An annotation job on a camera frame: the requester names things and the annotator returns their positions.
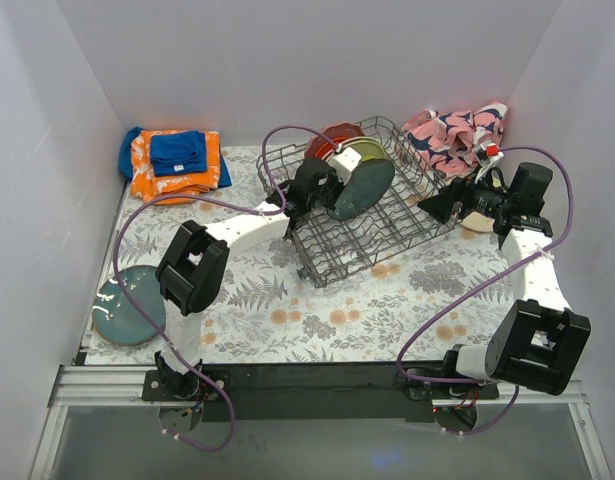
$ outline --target metal wire rack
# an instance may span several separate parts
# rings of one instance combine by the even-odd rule
[[[303,265],[298,274],[301,278],[309,277],[316,287],[373,267],[455,226],[451,222],[438,223],[416,206],[444,183],[437,172],[423,168],[424,160],[396,125],[384,117],[368,118],[358,125],[366,136],[381,142],[396,167],[396,175],[387,193],[366,213],[339,222],[332,220],[324,209],[318,209],[291,234]],[[286,145],[267,153],[278,183],[293,178],[304,158],[305,146],[306,143]],[[271,193],[261,157],[256,166],[265,190]]]

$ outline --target gray wall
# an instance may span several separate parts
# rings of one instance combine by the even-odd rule
[[[0,479],[29,475],[76,353],[121,182],[122,130],[58,7],[0,2]]]
[[[548,148],[573,180],[574,227],[556,265],[572,307],[592,322],[580,374],[615,478],[615,0],[563,1],[511,105],[507,145]],[[547,214],[562,226],[562,182],[551,190]]]
[[[272,127],[506,100],[560,0],[57,0],[124,127]]]

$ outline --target gray leaf pattern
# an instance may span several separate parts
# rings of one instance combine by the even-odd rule
[[[234,187],[210,198],[243,206],[266,198],[257,147],[224,148]],[[126,192],[117,228],[141,205]],[[121,268],[158,265],[180,224],[225,220],[234,212],[197,202],[153,207],[121,244]],[[230,258],[220,293],[202,314],[199,342],[206,363],[394,360],[414,331],[451,300],[505,268],[495,235],[458,227],[325,289],[301,280],[291,242],[273,240]],[[102,280],[112,276],[107,265]],[[508,281],[492,285],[425,332],[405,358],[442,359],[454,343],[486,343],[512,303]],[[165,348],[154,338],[112,345],[90,331],[88,365],[152,365]]]

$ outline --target pink cloth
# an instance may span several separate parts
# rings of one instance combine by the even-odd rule
[[[478,164],[473,152],[476,145],[500,145],[508,110],[497,102],[475,113],[464,110],[440,115],[434,110],[423,110],[405,123],[403,131],[427,168],[443,172],[446,177],[462,177]]]

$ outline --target orange towel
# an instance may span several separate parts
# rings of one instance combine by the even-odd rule
[[[185,193],[200,195],[215,190],[220,178],[220,137],[218,132],[205,133],[205,147],[207,150],[207,171],[203,173],[185,173],[183,175],[169,175],[157,177],[149,160],[149,147],[151,137],[154,135],[171,135],[185,130],[143,130],[131,143],[131,164],[134,178],[131,181],[131,194],[149,202],[160,195],[171,193]],[[178,205],[190,203],[186,199],[168,199],[158,205]]]

